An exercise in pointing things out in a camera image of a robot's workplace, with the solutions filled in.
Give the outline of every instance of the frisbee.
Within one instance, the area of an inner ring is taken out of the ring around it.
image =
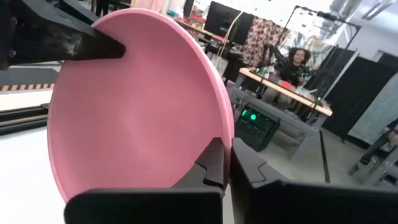
[[[215,137],[227,148],[227,180],[231,103],[188,32],[146,9],[112,12],[93,27],[124,44],[126,53],[61,68],[48,142],[63,199],[90,189],[171,187]]]

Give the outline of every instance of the computer monitor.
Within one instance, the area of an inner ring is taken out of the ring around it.
[[[193,3],[195,3],[195,0],[186,0],[184,4],[184,17],[189,18],[191,16],[192,8],[193,8]]]
[[[240,11],[217,2],[211,2],[205,23],[205,30],[225,37],[232,22],[239,15]],[[254,16],[243,13],[235,22],[229,33],[228,40],[244,45],[253,22]]]

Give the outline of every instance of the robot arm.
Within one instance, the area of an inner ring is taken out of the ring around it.
[[[23,63],[120,58],[125,46],[72,0],[0,0],[0,70]]]

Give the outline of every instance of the curly hair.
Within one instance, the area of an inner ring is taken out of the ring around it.
[[[298,50],[304,51],[304,61],[302,63],[303,63],[303,65],[305,65],[308,62],[308,60],[310,60],[310,58],[311,58],[311,52],[309,50],[304,49],[304,48],[301,48],[301,47],[292,47],[292,48],[290,48],[289,49],[289,59],[293,60],[293,57],[294,57],[294,55],[296,54],[296,52]]]

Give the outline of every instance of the black shirt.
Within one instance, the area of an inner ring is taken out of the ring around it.
[[[293,63],[288,64],[285,68],[279,71],[280,79],[291,83],[293,86],[299,85],[299,70],[301,65],[296,66]]]

